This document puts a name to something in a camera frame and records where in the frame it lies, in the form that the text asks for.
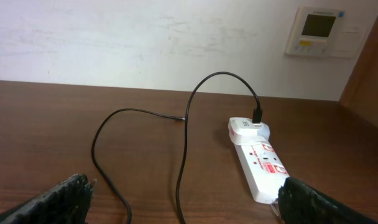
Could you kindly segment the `white wall control panel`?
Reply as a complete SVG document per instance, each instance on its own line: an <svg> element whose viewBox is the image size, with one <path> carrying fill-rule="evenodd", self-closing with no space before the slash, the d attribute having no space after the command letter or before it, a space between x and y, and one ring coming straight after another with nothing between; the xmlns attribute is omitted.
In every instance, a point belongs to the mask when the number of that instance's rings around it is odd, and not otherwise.
<svg viewBox="0 0 378 224"><path fill-rule="evenodd" d="M288 36L285 54L296 57L353 58L366 43L378 8L344 10L300 6Z"/></svg>

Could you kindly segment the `white power strip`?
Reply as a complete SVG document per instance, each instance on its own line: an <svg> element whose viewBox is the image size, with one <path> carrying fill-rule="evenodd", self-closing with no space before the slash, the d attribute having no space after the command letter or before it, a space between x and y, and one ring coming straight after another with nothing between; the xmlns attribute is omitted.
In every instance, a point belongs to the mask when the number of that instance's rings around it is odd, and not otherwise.
<svg viewBox="0 0 378 224"><path fill-rule="evenodd" d="M251 146L234 144L253 199L258 203L277 201L279 188L289 174L269 141Z"/></svg>

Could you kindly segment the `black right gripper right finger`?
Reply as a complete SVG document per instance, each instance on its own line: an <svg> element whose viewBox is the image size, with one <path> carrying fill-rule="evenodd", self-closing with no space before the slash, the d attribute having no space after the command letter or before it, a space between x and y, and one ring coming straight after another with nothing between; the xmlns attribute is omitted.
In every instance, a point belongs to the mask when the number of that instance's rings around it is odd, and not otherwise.
<svg viewBox="0 0 378 224"><path fill-rule="evenodd" d="M286 224L377 224L377 222L294 177L279 188L279 216Z"/></svg>

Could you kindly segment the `white charger adapter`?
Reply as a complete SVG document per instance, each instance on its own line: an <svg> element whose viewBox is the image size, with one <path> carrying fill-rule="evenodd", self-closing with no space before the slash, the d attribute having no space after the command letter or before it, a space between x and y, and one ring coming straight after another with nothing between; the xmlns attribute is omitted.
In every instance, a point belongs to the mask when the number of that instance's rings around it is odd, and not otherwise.
<svg viewBox="0 0 378 224"><path fill-rule="evenodd" d="M233 117L228 123L229 137L237 146L251 146L266 142L270 129L265 123L253 123L252 119Z"/></svg>

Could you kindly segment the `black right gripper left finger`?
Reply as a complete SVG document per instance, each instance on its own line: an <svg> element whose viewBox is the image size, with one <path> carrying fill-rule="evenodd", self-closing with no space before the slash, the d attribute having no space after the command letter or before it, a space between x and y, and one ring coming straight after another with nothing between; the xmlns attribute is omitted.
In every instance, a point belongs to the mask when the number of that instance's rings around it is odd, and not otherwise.
<svg viewBox="0 0 378 224"><path fill-rule="evenodd" d="M93 182L75 174L48 191L0 213L0 224L85 224Z"/></svg>

